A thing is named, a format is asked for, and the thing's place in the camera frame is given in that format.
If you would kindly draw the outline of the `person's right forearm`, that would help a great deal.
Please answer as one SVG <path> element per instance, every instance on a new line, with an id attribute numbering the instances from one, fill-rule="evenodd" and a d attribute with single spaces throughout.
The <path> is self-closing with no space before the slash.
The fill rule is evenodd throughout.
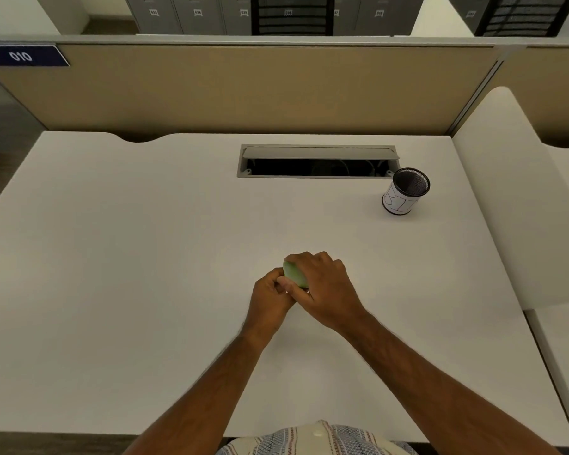
<path id="1" fill-rule="evenodd" d="M 439 455 L 561 455 L 367 311 L 345 317 L 335 330 L 380 377 Z"/>

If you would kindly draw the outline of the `green eraser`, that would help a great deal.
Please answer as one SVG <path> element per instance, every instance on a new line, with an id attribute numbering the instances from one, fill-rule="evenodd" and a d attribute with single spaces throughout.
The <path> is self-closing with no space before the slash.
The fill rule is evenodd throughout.
<path id="1" fill-rule="evenodd" d="M 302 289 L 309 288 L 306 276 L 295 263 L 290 261 L 284 261 L 282 264 L 282 268 L 283 268 L 284 277 L 294 282 L 299 288 Z"/>

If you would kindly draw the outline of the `person's patterned shirt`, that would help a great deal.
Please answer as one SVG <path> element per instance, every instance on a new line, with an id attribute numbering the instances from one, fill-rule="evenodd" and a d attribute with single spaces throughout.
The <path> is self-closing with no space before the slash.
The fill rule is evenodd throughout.
<path id="1" fill-rule="evenodd" d="M 393 442 L 364 429 L 317 421 L 264 436 L 238 437 L 215 455 L 419 455 L 406 442 Z"/>

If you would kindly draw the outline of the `person's left forearm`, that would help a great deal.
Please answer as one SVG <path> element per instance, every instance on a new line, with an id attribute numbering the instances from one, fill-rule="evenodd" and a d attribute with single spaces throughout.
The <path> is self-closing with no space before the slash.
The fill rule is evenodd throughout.
<path id="1" fill-rule="evenodd" d="M 215 455 L 278 325 L 247 321 L 202 376 L 122 455 Z"/>

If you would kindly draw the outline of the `person's right hand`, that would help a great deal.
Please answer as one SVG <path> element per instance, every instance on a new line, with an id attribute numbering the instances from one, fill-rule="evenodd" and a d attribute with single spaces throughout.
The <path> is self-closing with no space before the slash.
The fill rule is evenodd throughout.
<path id="1" fill-rule="evenodd" d="M 364 308 L 349 279 L 344 274 L 338 278 L 308 280 L 309 288 L 297 286 L 296 303 L 322 325 L 345 336 L 362 326 L 371 314 Z"/>

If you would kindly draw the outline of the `person's left hand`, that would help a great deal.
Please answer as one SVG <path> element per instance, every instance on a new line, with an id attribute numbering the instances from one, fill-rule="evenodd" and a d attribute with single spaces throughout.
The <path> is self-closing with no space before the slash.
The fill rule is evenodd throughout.
<path id="1" fill-rule="evenodd" d="M 269 342 L 280 329 L 290 309 L 296 304 L 278 279 L 282 267 L 274 268 L 254 285 L 242 332 L 262 342 Z"/>

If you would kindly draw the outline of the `grey locker cabinets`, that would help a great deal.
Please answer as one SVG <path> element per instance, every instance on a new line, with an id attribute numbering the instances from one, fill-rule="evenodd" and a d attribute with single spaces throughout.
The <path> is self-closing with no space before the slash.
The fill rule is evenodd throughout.
<path id="1" fill-rule="evenodd" d="M 409 36 L 424 0 L 126 0 L 141 34 Z"/>

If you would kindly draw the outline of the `black mesh pen cup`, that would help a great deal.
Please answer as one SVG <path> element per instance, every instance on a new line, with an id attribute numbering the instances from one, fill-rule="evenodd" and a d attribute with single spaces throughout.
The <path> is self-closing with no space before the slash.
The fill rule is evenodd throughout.
<path id="1" fill-rule="evenodd" d="M 430 188 L 431 182 L 425 173 L 415 168 L 400 168 L 394 173 L 390 187 L 383 194 L 382 206 L 392 215 L 407 215 Z"/>

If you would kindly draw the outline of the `white side divider panel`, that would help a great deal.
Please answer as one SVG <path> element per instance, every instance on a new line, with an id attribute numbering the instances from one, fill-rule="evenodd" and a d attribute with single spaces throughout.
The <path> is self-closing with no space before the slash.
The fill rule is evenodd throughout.
<path id="1" fill-rule="evenodd" d="M 544 144 L 507 87 L 453 142 L 523 309 L 569 303 L 569 147 Z"/>

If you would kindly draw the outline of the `black mesh office chair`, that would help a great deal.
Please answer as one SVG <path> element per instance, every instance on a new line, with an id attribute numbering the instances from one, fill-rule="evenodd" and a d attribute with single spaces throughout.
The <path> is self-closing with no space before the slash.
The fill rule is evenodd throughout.
<path id="1" fill-rule="evenodd" d="M 335 0 L 250 0 L 252 36 L 319 36 L 334 33 Z"/>
<path id="2" fill-rule="evenodd" d="M 471 17 L 477 37 L 556 37 L 569 15 L 569 0 L 485 0 Z"/>

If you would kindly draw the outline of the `blue desk number label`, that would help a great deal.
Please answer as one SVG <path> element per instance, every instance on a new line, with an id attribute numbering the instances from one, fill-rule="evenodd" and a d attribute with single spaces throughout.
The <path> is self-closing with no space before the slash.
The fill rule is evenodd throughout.
<path id="1" fill-rule="evenodd" d="M 69 67 L 54 44 L 0 44 L 0 67 Z"/>

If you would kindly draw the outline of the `beige desk partition panel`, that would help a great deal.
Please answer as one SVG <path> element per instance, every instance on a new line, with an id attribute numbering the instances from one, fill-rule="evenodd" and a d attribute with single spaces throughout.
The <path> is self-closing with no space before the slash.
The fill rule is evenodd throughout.
<path id="1" fill-rule="evenodd" d="M 444 135 L 492 46 L 60 44 L 68 66 L 0 66 L 46 129 Z"/>
<path id="2" fill-rule="evenodd" d="M 490 81 L 507 87 L 538 136 L 569 147 L 569 47 L 527 47 L 511 54 Z"/>

